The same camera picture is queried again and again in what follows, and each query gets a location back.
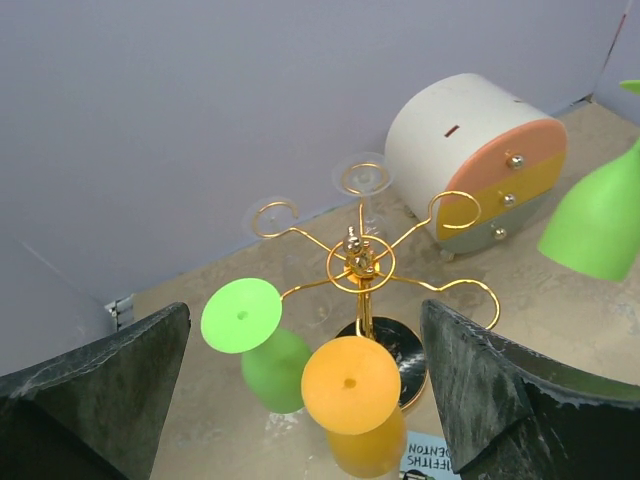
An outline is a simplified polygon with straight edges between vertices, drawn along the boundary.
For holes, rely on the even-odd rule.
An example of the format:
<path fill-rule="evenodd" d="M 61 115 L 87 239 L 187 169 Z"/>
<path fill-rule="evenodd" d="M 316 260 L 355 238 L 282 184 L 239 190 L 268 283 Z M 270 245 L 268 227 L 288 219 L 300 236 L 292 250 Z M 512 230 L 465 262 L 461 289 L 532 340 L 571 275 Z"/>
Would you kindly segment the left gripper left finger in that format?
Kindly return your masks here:
<path fill-rule="evenodd" d="M 2 376 L 2 478 L 149 478 L 190 329 L 174 302 Z"/>

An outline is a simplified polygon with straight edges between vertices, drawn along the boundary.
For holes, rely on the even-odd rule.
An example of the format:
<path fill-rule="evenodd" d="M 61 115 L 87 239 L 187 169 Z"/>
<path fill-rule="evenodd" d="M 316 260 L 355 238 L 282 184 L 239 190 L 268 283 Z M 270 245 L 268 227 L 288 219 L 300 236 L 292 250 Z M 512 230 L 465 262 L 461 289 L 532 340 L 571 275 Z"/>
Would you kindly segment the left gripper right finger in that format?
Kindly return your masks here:
<path fill-rule="evenodd" d="M 420 328 L 461 478 L 638 479 L 638 386 L 560 363 L 437 300 L 423 302 Z"/>

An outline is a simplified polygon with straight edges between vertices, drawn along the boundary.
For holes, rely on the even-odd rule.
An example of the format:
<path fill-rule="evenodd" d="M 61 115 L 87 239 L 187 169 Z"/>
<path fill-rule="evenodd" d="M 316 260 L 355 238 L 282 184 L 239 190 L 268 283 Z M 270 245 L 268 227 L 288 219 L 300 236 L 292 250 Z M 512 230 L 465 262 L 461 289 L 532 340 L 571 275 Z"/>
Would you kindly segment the green plastic goblet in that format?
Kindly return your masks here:
<path fill-rule="evenodd" d="M 245 384 L 267 410 L 289 414 L 303 408 L 301 377 L 312 351 L 301 336 L 280 326 L 282 310 L 271 283 L 241 278 L 209 298 L 200 330 L 212 349 L 240 356 Z"/>
<path fill-rule="evenodd" d="M 621 282 L 639 255 L 639 143 L 581 178 L 562 198 L 537 250 L 572 271 Z"/>

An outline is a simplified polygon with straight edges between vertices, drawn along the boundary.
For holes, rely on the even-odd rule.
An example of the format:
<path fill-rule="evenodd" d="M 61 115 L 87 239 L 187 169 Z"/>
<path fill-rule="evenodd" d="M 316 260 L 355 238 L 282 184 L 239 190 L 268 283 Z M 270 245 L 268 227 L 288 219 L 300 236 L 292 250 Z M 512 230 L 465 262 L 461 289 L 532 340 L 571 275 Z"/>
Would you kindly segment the clear wine glass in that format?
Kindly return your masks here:
<path fill-rule="evenodd" d="M 332 169 L 332 181 L 336 189 L 357 197 L 363 204 L 363 230 L 365 234 L 388 239 L 386 219 L 374 203 L 374 198 L 386 190 L 393 180 L 393 173 L 386 158 L 375 152 L 361 152 L 345 158 Z"/>
<path fill-rule="evenodd" d="M 244 231 L 257 239 L 275 238 L 278 234 L 295 225 L 298 209 L 286 197 L 271 196 L 250 205 L 243 216 Z"/>

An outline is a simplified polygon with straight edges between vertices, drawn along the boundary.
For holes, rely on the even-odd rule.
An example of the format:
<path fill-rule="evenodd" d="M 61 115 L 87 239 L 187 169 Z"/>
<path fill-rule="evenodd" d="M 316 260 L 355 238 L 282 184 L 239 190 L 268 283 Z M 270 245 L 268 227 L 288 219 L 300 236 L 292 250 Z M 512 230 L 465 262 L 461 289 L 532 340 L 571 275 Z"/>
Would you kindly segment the orange plastic goblet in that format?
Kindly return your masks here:
<path fill-rule="evenodd" d="M 304 368 L 301 392 L 345 473 L 371 479 L 399 466 L 407 445 L 401 378 L 382 345 L 360 336 L 325 343 Z"/>

